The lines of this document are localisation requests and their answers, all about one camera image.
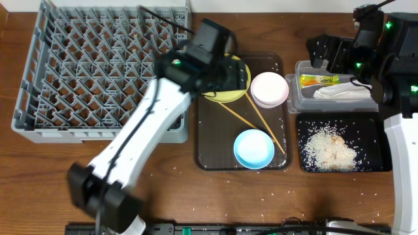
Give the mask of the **white napkin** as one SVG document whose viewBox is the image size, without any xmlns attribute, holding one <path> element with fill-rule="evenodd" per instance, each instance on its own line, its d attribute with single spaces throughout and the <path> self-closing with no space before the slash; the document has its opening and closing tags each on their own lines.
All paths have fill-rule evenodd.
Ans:
<svg viewBox="0 0 418 235">
<path fill-rule="evenodd" d="M 357 81 L 326 86 L 314 92 L 315 99 L 371 99 L 369 85 L 361 85 Z"/>
</svg>

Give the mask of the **yellow plate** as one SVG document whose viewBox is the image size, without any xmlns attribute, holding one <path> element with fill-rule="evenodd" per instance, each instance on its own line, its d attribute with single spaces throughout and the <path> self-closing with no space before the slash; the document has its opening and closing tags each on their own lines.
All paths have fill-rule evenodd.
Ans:
<svg viewBox="0 0 418 235">
<path fill-rule="evenodd" d="M 240 97 L 245 95 L 251 85 L 251 72 L 249 67 L 245 64 L 246 73 L 247 73 L 247 82 L 246 88 L 243 90 L 234 90 L 234 91 L 220 91 L 220 92 L 207 92 L 203 93 L 202 96 L 206 97 L 210 101 L 226 103 L 233 102 L 238 100 Z"/>
</svg>

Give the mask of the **green yellow snack wrapper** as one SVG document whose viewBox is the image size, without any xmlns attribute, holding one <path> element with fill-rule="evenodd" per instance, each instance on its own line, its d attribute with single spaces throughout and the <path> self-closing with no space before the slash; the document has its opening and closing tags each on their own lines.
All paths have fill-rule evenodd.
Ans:
<svg viewBox="0 0 418 235">
<path fill-rule="evenodd" d="M 300 86 L 301 87 L 310 87 L 310 86 L 332 86 L 340 83 L 340 78 L 338 75 L 326 76 L 326 75 L 309 75 L 302 74 L 300 75 Z"/>
</svg>

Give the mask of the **pink bowl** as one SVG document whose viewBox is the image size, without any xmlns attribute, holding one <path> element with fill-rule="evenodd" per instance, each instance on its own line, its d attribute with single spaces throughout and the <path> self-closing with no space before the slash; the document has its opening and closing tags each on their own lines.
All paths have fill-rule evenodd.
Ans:
<svg viewBox="0 0 418 235">
<path fill-rule="evenodd" d="M 289 95 L 285 78 L 275 72 L 262 72 L 251 82 L 253 101 L 262 108 L 275 108 L 283 104 Z"/>
</svg>

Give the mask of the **light blue bowl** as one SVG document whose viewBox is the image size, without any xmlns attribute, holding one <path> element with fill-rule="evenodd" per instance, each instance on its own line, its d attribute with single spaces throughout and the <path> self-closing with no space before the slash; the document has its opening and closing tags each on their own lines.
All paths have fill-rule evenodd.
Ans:
<svg viewBox="0 0 418 235">
<path fill-rule="evenodd" d="M 273 160 L 275 146 L 271 137 L 263 131 L 249 129 L 236 137 L 233 153 L 243 167 L 258 170 L 268 166 Z"/>
</svg>

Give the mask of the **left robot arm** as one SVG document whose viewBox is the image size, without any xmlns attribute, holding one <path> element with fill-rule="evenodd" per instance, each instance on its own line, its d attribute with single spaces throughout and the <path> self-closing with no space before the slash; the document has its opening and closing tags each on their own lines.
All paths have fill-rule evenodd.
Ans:
<svg viewBox="0 0 418 235">
<path fill-rule="evenodd" d="M 245 63 L 225 51 L 229 43 L 237 43 L 231 30 L 203 19 L 191 40 L 154 59 L 155 76 L 115 139 L 87 166 L 69 168 L 72 203 L 95 219 L 96 234 L 142 234 L 142 203 L 130 191 L 168 128 L 196 96 L 246 89 Z"/>
</svg>

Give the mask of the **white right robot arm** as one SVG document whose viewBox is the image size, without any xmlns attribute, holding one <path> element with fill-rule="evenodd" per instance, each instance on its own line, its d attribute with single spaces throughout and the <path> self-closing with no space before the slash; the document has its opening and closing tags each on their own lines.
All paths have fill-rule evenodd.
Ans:
<svg viewBox="0 0 418 235">
<path fill-rule="evenodd" d="M 353 11 L 355 38 L 322 34 L 306 41 L 313 67 L 350 74 L 371 87 L 383 116 L 395 190 L 392 234 L 417 233 L 417 14 L 385 15 L 378 5 Z"/>
</svg>

